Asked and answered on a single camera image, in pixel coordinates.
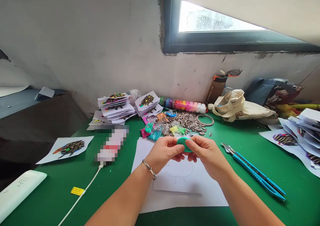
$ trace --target canvas tote bag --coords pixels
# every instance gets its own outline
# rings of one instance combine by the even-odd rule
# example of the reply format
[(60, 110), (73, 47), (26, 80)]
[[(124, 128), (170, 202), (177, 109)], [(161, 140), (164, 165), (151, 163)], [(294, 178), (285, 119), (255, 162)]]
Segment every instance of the canvas tote bag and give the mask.
[(256, 103), (246, 101), (244, 91), (236, 89), (224, 96), (218, 97), (212, 112), (223, 118), (224, 121), (233, 122), (236, 119), (258, 119), (266, 118), (276, 114), (275, 111), (264, 108)]

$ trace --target white cable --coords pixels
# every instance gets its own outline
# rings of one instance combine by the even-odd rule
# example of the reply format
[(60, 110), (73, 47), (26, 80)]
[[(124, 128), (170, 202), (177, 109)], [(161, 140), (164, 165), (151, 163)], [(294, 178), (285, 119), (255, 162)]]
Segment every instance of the white cable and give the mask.
[(94, 181), (94, 179), (96, 178), (96, 176), (98, 175), (98, 172), (100, 171), (100, 169), (103, 168), (103, 164), (99, 165), (98, 171), (96, 173), (96, 175), (93, 177), (93, 179), (91, 180), (91, 182), (88, 184), (88, 186), (86, 187), (86, 189), (82, 192), (82, 194), (79, 196), (79, 198), (77, 199), (77, 201), (74, 203), (74, 205), (71, 207), (71, 209), (69, 210), (69, 212), (66, 214), (66, 216), (64, 216), (63, 220), (59, 223), (58, 226), (61, 226), (61, 224), (63, 223), (63, 221), (68, 217), (68, 215), (71, 213), (71, 211), (73, 210), (73, 208), (76, 206), (76, 204), (78, 203), (78, 201), (81, 199), (81, 197), (85, 194), (85, 192), (87, 191), (87, 189), (90, 187), (90, 185), (92, 184), (92, 182)]

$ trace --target forearm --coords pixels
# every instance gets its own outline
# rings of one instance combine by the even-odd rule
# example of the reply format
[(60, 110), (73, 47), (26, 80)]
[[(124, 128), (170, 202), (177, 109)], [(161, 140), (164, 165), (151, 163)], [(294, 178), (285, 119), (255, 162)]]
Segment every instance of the forearm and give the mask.
[(235, 172), (219, 185), (239, 225), (284, 225)]
[(152, 173), (140, 164), (127, 180), (89, 219), (86, 226), (134, 225), (152, 181)]

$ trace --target hand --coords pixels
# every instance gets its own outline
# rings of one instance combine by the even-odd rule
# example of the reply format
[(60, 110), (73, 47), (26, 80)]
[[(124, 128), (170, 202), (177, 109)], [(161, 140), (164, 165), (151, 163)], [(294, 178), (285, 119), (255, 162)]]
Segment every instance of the hand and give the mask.
[(174, 137), (160, 137), (153, 145), (150, 153), (146, 156), (146, 163), (152, 167), (155, 174), (158, 174), (161, 169), (173, 159), (180, 162), (184, 159), (181, 153), (184, 150), (182, 144), (177, 145), (177, 139)]
[(186, 140), (186, 145), (193, 153), (188, 154), (188, 161), (197, 161), (200, 158), (210, 177), (216, 181), (226, 175), (234, 173), (232, 167), (216, 145), (215, 141), (201, 136), (193, 136)]

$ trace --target green tabletop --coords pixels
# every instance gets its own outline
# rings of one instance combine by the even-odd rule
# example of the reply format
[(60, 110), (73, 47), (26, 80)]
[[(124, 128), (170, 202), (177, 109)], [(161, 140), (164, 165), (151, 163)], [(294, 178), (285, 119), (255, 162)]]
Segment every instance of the green tabletop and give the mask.
[[(235, 172), (254, 190), (263, 202), (286, 225), (319, 225), (320, 179), (310, 173), (300, 160), (267, 141), (258, 132), (267, 131), (255, 121), (227, 123), (212, 115), (215, 123), (207, 127), (205, 137), (230, 145), (266, 174), (286, 192), (287, 202), (279, 203), (252, 176), (219, 146)], [(138, 117), (127, 120), (130, 133), (118, 161), (105, 166), (78, 202), (63, 225), (84, 225), (94, 212), (130, 175), (140, 129)], [(79, 196), (73, 187), (86, 188), (98, 169), (95, 154), (108, 140), (108, 131), (86, 131), (87, 124), (74, 137), (94, 138), (87, 150), (72, 158), (40, 165), (37, 170), (47, 178), (3, 221), (5, 225), (58, 225)], [(237, 225), (229, 207), (173, 208), (140, 214), (136, 225)]]

